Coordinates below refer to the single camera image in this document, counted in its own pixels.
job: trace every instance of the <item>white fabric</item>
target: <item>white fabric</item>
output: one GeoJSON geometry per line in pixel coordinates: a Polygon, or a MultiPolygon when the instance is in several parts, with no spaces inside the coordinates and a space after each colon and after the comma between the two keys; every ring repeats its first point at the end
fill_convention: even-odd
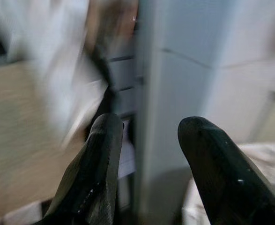
{"type": "Polygon", "coordinates": [[[119,157],[119,173],[118,179],[121,179],[129,174],[135,172],[135,156],[134,156],[134,147],[129,141],[128,137],[128,124],[129,121],[123,121],[124,123],[124,132],[123,132],[123,142],[122,150],[119,157]]]}
{"type": "Polygon", "coordinates": [[[41,219],[41,203],[37,201],[6,214],[2,222],[4,225],[29,225],[41,219]]]}
{"type": "Polygon", "coordinates": [[[82,56],[88,5],[88,0],[0,0],[0,38],[8,56],[24,50],[33,59],[38,92],[63,145],[90,122],[107,87],[82,56]]]}

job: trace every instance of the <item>beige floor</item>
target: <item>beige floor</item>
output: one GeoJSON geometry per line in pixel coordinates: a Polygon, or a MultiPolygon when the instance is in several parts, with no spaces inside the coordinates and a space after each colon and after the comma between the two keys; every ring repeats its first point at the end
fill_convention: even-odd
{"type": "Polygon", "coordinates": [[[0,216],[55,194],[62,174],[82,146],[55,144],[23,63],[0,67],[0,216]]]}

